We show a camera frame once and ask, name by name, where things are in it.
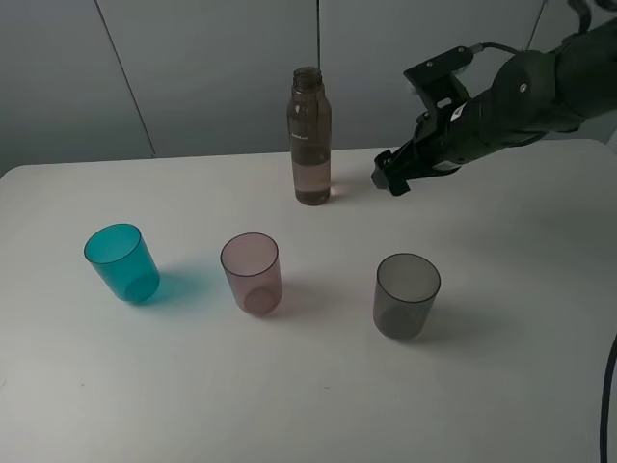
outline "cup rim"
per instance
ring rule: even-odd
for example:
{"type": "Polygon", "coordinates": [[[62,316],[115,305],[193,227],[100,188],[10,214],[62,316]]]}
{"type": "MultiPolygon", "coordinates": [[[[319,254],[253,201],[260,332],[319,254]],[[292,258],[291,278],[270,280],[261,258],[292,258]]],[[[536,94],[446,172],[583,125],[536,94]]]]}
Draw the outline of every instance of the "cup rim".
{"type": "Polygon", "coordinates": [[[419,256],[418,254],[413,254],[413,253],[396,253],[396,254],[392,254],[388,257],[386,257],[385,259],[383,259],[379,266],[377,267],[377,285],[379,285],[379,287],[392,299],[395,299],[399,302],[405,303],[405,304],[421,304],[422,302],[426,302],[429,301],[431,299],[433,299],[438,292],[440,292],[440,288],[442,287],[442,275],[440,275],[440,271],[437,269],[437,267],[435,266],[435,264],[433,264],[433,262],[431,262],[429,259],[424,258],[423,256],[419,256]],[[392,294],[390,294],[390,292],[382,285],[382,282],[379,281],[379,270],[382,268],[382,265],[391,258],[395,258],[396,256],[412,256],[414,258],[419,258],[422,259],[426,262],[428,262],[431,267],[433,267],[433,269],[435,270],[435,273],[437,273],[437,288],[435,289],[435,291],[433,292],[433,294],[431,294],[429,297],[419,300],[419,301],[406,301],[404,299],[400,299],[392,294]]]}
{"type": "Polygon", "coordinates": [[[265,272],[267,272],[268,270],[270,270],[272,267],[274,267],[275,263],[277,263],[277,261],[279,260],[279,245],[277,244],[277,242],[272,238],[272,236],[267,235],[266,233],[261,233],[259,231],[247,231],[245,233],[240,233],[238,235],[236,235],[235,237],[233,237],[232,239],[230,239],[227,243],[225,243],[225,246],[223,246],[223,249],[221,250],[221,255],[219,257],[220,261],[221,261],[221,265],[223,266],[223,269],[228,272],[230,275],[233,275],[234,277],[240,277],[240,278],[252,278],[252,277],[256,277],[257,275],[261,275],[265,272]],[[234,273],[231,270],[229,270],[225,264],[223,263],[223,252],[225,251],[226,247],[231,243],[231,241],[239,238],[240,236],[246,236],[247,234],[259,234],[261,236],[265,236],[266,238],[268,238],[270,241],[272,241],[272,243],[274,244],[274,248],[276,249],[277,253],[274,256],[274,259],[272,260],[272,263],[270,265],[268,265],[265,270],[261,270],[260,272],[257,273],[253,273],[251,275],[240,275],[238,273],[234,273]]]}
{"type": "Polygon", "coordinates": [[[116,263],[119,262],[122,259],[126,259],[128,258],[131,254],[133,254],[135,252],[135,250],[139,247],[139,245],[142,243],[142,241],[144,240],[144,238],[142,237],[142,232],[135,227],[132,224],[125,224],[125,223],[120,223],[120,224],[112,224],[112,225],[108,225],[107,227],[103,227],[102,229],[100,229],[99,231],[95,232],[90,238],[88,238],[88,241],[86,241],[86,244],[84,246],[84,258],[86,258],[86,260],[91,263],[92,265],[109,265],[111,263],[116,263]],[[115,259],[115,260],[110,260],[108,262],[97,262],[95,260],[92,260],[88,257],[88,253],[86,252],[86,249],[88,249],[88,245],[90,244],[90,242],[93,240],[93,238],[95,236],[97,236],[99,233],[107,230],[107,229],[111,229],[112,227],[117,227],[117,226],[127,226],[127,227],[131,227],[132,229],[135,229],[137,231],[137,234],[139,235],[139,239],[137,240],[137,243],[135,244],[135,246],[133,247],[133,249],[131,249],[129,252],[127,252],[126,254],[124,254],[124,256],[122,256],[121,258],[115,259]]]}

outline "white table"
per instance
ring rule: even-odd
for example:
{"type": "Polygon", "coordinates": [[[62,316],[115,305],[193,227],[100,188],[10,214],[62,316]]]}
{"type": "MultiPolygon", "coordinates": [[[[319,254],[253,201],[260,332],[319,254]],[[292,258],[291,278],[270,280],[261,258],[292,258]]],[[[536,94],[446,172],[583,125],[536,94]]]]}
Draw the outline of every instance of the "white table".
{"type": "Polygon", "coordinates": [[[285,153],[9,172],[0,461],[596,461],[617,156],[539,143],[393,198],[370,183],[379,151],[335,152],[335,197],[319,207],[294,199],[285,153]],[[141,228],[164,275],[146,307],[116,299],[83,257],[117,222],[141,228]],[[281,249],[269,319],[236,308],[220,268],[248,231],[281,249]],[[371,318],[377,265],[396,252],[443,278],[409,344],[371,318]]]}

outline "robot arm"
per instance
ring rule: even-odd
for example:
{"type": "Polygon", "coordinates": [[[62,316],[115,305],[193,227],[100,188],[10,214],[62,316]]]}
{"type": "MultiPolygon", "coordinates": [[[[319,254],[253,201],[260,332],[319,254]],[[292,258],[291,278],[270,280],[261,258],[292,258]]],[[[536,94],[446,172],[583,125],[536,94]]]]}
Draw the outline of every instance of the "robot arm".
{"type": "Polygon", "coordinates": [[[470,98],[453,73],[487,46],[495,44],[453,48],[404,72],[427,111],[412,140],[375,158],[375,186],[400,196],[409,191],[407,180],[447,176],[492,152],[528,145],[551,131],[576,131],[585,120],[617,109],[617,19],[570,36],[548,53],[517,52],[490,89],[470,98]]]}

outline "cup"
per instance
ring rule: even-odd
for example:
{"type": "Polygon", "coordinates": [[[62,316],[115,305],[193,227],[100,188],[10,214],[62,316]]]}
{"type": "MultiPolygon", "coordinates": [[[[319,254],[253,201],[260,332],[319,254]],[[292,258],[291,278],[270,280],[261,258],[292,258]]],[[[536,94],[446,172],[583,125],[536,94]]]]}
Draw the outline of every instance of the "cup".
{"type": "Polygon", "coordinates": [[[143,302],[158,288],[158,270],[133,225],[116,224],[97,231],[86,243],[84,255],[122,301],[143,302]]]}
{"type": "Polygon", "coordinates": [[[395,254],[377,268],[373,320],[384,336],[417,336],[433,307],[442,279],[431,262],[415,254],[395,254]]]}
{"type": "Polygon", "coordinates": [[[221,251],[221,264],[240,309],[263,316],[282,298],[279,247],[263,233],[244,233],[221,251]]]}

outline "plastic bottle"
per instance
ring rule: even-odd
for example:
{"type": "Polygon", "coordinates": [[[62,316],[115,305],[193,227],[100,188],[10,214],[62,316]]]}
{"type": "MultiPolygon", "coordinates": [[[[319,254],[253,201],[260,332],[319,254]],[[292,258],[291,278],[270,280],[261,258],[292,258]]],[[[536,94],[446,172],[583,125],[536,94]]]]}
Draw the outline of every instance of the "plastic bottle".
{"type": "Polygon", "coordinates": [[[332,108],[318,68],[294,71],[287,126],[296,199],[323,204],[330,198],[332,108]]]}

